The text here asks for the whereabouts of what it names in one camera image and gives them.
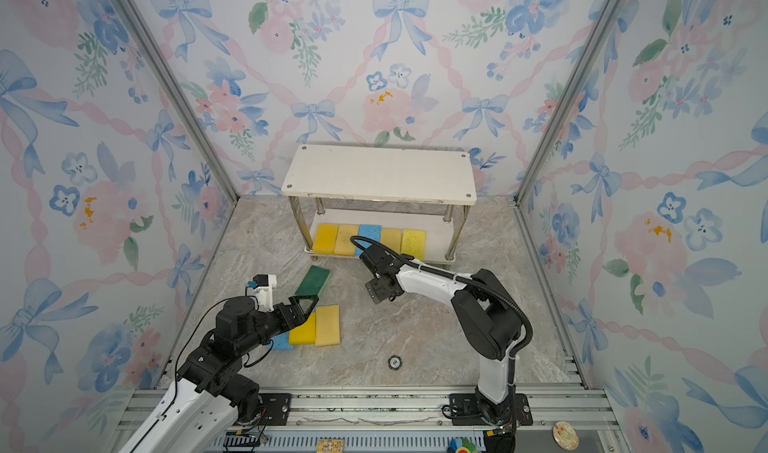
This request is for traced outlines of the bright yellow sponge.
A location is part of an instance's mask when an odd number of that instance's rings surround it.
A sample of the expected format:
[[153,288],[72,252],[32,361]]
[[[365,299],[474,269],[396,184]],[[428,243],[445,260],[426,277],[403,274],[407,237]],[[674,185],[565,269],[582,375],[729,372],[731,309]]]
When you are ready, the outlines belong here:
[[316,314],[312,313],[304,324],[290,331],[289,344],[292,346],[314,345],[317,336],[316,324]]
[[339,226],[336,224],[319,224],[313,242],[313,252],[319,255],[333,255]]

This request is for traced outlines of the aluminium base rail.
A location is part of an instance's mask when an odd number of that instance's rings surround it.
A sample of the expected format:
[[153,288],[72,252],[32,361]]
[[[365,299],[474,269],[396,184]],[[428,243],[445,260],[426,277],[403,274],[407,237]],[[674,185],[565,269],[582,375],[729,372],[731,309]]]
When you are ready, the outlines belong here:
[[[122,446],[138,430],[166,391],[138,390],[129,400],[107,451]],[[493,428],[453,426],[441,407],[450,394],[472,394],[470,387],[265,388],[260,393],[293,396],[285,426],[235,424],[204,452],[313,452],[319,439],[342,439],[346,452],[444,452],[454,438],[468,438],[479,451],[560,452],[552,427],[570,423],[580,438],[579,452],[629,449],[601,390],[570,384],[523,385],[532,426]]]

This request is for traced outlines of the white two-tier shelf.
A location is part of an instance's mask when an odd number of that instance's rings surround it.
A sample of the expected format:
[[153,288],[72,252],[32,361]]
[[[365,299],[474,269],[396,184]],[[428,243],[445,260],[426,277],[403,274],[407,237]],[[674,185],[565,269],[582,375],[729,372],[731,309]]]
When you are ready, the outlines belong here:
[[317,246],[321,225],[372,225],[423,231],[424,261],[443,265],[477,202],[467,153],[398,148],[302,146],[282,192],[313,257],[334,254]]

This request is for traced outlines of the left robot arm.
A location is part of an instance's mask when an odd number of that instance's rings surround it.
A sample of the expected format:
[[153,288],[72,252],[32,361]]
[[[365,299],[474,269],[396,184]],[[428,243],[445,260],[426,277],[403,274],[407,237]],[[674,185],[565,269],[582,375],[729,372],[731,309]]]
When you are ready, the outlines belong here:
[[292,296],[269,312],[251,296],[219,302],[214,328],[174,368],[172,386],[121,450],[204,452],[235,424],[254,420],[264,407],[259,384],[240,373],[244,358],[304,325],[318,301]]

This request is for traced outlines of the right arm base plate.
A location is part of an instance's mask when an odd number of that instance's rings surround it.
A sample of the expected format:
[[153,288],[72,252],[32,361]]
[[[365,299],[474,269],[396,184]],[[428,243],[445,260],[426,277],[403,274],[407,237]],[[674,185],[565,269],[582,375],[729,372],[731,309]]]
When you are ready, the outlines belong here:
[[532,426],[533,417],[526,395],[508,395],[501,404],[494,404],[472,394],[450,394],[448,403],[441,407],[445,418],[453,426],[483,426],[501,428],[515,424]]

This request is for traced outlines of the poker chip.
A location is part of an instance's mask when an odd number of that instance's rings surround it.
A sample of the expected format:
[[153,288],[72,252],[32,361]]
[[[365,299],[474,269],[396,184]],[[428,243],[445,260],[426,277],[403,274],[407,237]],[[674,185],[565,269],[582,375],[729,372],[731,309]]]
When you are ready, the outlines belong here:
[[402,359],[397,355],[392,355],[388,359],[388,367],[391,370],[398,371],[402,367]]

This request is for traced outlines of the tan yellow orange-backed sponge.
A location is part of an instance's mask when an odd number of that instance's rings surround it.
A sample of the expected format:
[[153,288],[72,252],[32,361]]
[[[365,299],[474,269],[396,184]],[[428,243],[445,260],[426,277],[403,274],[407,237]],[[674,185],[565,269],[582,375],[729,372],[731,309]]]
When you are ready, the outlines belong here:
[[337,230],[333,254],[336,256],[354,257],[356,246],[351,242],[351,238],[358,233],[358,225],[340,225]]

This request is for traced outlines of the pale yellow sponge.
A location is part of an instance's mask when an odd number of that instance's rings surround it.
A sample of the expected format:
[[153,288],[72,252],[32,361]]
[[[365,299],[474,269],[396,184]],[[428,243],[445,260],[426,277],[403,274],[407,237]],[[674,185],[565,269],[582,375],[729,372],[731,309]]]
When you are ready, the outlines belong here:
[[319,307],[316,312],[315,345],[336,346],[341,343],[340,307],[330,305]]

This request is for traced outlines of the dark green scouring sponge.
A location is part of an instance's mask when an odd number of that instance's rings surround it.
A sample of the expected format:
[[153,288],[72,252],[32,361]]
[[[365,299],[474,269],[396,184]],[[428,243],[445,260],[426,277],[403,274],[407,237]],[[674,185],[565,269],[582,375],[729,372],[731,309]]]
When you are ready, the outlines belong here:
[[331,271],[328,269],[311,266],[297,288],[295,295],[301,298],[319,296],[327,284],[330,275]]

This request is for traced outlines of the colourful toy object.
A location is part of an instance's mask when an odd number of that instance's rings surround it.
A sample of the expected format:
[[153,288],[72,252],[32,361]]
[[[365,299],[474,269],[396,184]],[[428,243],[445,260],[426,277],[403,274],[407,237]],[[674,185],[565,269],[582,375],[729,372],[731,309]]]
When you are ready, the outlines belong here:
[[478,453],[478,447],[468,438],[454,438],[449,442],[447,453]]

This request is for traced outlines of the large blue sponge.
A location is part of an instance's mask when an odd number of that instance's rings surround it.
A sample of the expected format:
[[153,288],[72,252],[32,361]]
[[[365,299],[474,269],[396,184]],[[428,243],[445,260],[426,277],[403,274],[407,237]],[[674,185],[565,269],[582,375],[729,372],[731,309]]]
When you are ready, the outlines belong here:
[[[357,235],[363,238],[369,238],[379,242],[381,240],[382,227],[380,225],[361,225]],[[370,246],[370,243],[363,240],[357,241],[355,256],[359,257],[362,252]]]

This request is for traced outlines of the small yellow circuit board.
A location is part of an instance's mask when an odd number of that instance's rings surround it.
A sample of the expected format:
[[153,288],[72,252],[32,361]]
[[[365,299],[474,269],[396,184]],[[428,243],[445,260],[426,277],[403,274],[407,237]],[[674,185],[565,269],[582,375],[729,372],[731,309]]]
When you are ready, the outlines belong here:
[[316,452],[317,453],[343,453],[344,448],[345,448],[345,441],[342,439],[323,438],[317,441]]

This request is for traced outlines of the round beige disc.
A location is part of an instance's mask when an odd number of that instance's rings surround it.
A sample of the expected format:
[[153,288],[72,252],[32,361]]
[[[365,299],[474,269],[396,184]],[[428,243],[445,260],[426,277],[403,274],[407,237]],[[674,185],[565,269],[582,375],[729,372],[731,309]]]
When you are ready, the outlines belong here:
[[580,446],[576,429],[566,421],[559,421],[552,427],[555,443],[564,451],[573,452]]

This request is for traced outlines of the blue sponge left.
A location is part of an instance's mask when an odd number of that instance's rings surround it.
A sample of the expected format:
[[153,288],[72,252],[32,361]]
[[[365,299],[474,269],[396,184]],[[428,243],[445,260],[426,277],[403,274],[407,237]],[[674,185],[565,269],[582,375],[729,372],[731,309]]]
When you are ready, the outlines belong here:
[[282,333],[272,339],[273,351],[292,351],[294,346],[290,343],[290,333]]

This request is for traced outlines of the yellow-green sponge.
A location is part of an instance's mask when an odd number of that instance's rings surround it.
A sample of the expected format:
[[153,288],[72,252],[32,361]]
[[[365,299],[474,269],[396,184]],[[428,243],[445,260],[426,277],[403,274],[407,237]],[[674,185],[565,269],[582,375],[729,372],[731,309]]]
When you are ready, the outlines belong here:
[[404,229],[400,251],[403,255],[409,255],[419,261],[423,261],[426,255],[426,242],[426,231]]

